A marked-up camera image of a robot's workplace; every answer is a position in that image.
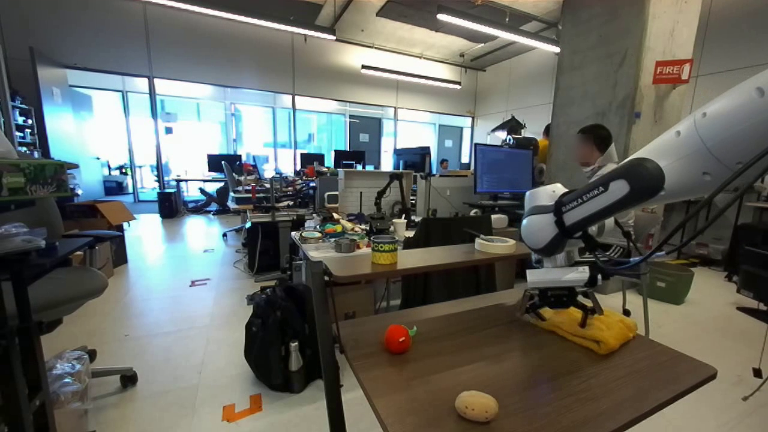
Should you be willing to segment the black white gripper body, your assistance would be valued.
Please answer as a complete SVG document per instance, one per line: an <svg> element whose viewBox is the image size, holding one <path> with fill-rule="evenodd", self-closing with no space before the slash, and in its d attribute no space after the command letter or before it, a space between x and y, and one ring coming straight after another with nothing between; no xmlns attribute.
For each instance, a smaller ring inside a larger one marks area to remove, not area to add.
<svg viewBox="0 0 768 432"><path fill-rule="evenodd" d="M583 307L597 310L594 284L595 273L591 267L541 267L525 271L525 301L533 310L553 307Z"/></svg>

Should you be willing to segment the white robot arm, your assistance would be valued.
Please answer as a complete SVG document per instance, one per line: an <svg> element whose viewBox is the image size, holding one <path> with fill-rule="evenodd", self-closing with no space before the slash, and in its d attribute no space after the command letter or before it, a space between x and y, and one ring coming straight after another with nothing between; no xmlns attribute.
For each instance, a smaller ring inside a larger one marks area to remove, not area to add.
<svg viewBox="0 0 768 432"><path fill-rule="evenodd" d="M579 310L579 325L603 312L591 280L597 264L575 264L570 252L591 246L591 229L643 204L714 199L747 172L765 172L768 72L708 102L624 160L601 168L587 186L541 186L524 196L519 235L539 267L525 273L525 315Z"/></svg>

